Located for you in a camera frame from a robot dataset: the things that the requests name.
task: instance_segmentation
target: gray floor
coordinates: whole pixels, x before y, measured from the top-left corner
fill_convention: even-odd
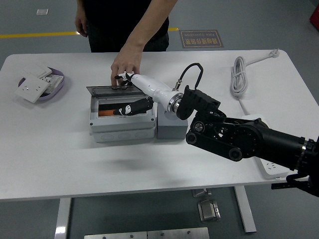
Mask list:
[[[74,31],[76,1],[2,0],[0,34]],[[223,48],[285,50],[319,103],[319,32],[309,23],[318,0],[180,0],[170,26],[217,29]],[[47,16],[36,10],[48,8]],[[170,32],[169,51],[183,49]],[[11,54],[90,52],[79,35],[0,39],[0,65]],[[319,199],[297,189],[247,186],[257,233],[245,234],[232,188],[213,189],[222,220],[202,224],[190,191],[142,193],[73,200],[70,239],[86,234],[208,227],[210,238],[318,238]],[[0,238],[54,238],[59,200],[0,202]]]

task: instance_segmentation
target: black cable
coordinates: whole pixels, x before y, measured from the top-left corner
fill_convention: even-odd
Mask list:
[[[194,90],[196,90],[196,88],[197,88],[197,86],[198,86],[198,84],[199,84],[199,82],[200,82],[201,76],[203,75],[203,71],[204,71],[203,67],[202,67],[199,63],[192,63],[192,64],[190,64],[189,66],[187,66],[187,67],[185,68],[185,70],[183,71],[183,73],[181,74],[181,76],[180,76],[179,79],[182,80],[182,78],[183,78],[183,76],[185,75],[186,71],[188,71],[188,69],[189,69],[190,67],[192,67],[192,66],[198,66],[199,69],[200,69],[200,73],[199,73],[199,76],[198,76],[198,78],[197,78],[197,81],[196,81],[196,84],[195,84],[195,87],[194,87]]]

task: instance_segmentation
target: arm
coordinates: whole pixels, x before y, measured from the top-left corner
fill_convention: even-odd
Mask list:
[[[120,53],[115,58],[111,70],[112,86],[117,82],[116,75],[127,73],[140,73],[142,52],[146,43],[160,29],[177,0],[152,0],[140,22],[136,25]]]
[[[87,33],[87,21],[84,10],[84,0],[76,0],[77,2],[77,10],[75,16],[75,26],[76,30],[84,37],[88,36]]]

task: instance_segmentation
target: white power cable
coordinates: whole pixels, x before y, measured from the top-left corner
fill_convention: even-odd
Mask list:
[[[240,99],[248,88],[246,66],[266,60],[271,57],[276,58],[278,56],[279,56],[279,49],[274,49],[268,54],[268,56],[261,57],[259,59],[250,61],[248,63],[245,62],[245,59],[242,56],[239,56],[236,58],[234,67],[231,73],[230,92],[233,96],[238,98],[238,101],[246,115],[248,115],[249,113],[247,112],[246,108],[244,107]]]

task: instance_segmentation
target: purple tray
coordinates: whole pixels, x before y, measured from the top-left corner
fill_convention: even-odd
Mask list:
[[[63,87],[64,85],[64,74],[58,70],[55,70],[51,67],[48,67],[49,69],[52,70],[52,74],[53,75],[58,75],[58,76],[63,76],[63,80],[61,82],[61,84],[50,94],[46,94],[46,93],[43,93],[40,97],[39,97],[39,101],[44,101],[44,100],[48,100],[50,98],[52,98],[56,93],[58,93],[58,91]],[[25,81],[25,78],[22,78],[19,82],[19,85],[20,86],[23,82]]]

